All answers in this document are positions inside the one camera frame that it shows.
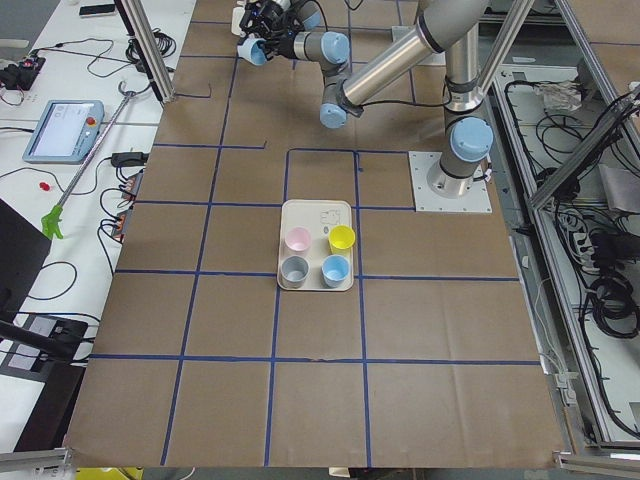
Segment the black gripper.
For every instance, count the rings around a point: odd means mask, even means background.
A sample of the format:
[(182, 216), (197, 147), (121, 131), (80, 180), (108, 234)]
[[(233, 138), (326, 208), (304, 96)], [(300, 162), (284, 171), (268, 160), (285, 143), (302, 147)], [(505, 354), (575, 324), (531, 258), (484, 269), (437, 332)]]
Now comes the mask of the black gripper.
[(295, 34), (284, 34), (269, 41), (269, 48), (273, 56), (283, 56), (285, 58), (294, 58)]
[(290, 0), (264, 0), (249, 4), (249, 27), (252, 30), (271, 31), (281, 17), (291, 8)]

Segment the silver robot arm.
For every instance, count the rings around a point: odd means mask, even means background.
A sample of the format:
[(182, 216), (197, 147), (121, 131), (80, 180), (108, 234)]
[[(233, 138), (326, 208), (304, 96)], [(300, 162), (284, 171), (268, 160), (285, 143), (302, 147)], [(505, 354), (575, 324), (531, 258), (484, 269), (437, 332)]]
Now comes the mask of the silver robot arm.
[(324, 91), (320, 121), (329, 129), (342, 127), (348, 116), (360, 116), (375, 105), (375, 95), (427, 58), (442, 54), (446, 62), (441, 109), (447, 144), (430, 168), (430, 188), (444, 198), (468, 193), (478, 166), (492, 147), (494, 134), (476, 112), (483, 102), (482, 70), (477, 54), (478, 23), (485, 1), (424, 1), (414, 26), (353, 74), (346, 72), (348, 39), (338, 32), (314, 32), (302, 1), (276, 6), (283, 31), (269, 40), (277, 55), (317, 63)]
[(314, 1), (248, 1), (241, 24), (250, 31), (267, 32), (316, 28), (322, 15)]

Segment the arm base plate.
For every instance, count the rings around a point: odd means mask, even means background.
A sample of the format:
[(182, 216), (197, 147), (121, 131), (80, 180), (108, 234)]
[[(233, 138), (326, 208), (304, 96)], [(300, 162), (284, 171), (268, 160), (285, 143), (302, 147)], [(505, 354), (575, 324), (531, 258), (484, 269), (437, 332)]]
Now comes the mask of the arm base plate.
[(490, 214), (487, 182), (481, 167), (467, 179), (448, 176), (440, 165), (440, 152), (409, 151), (414, 207), (418, 213)]

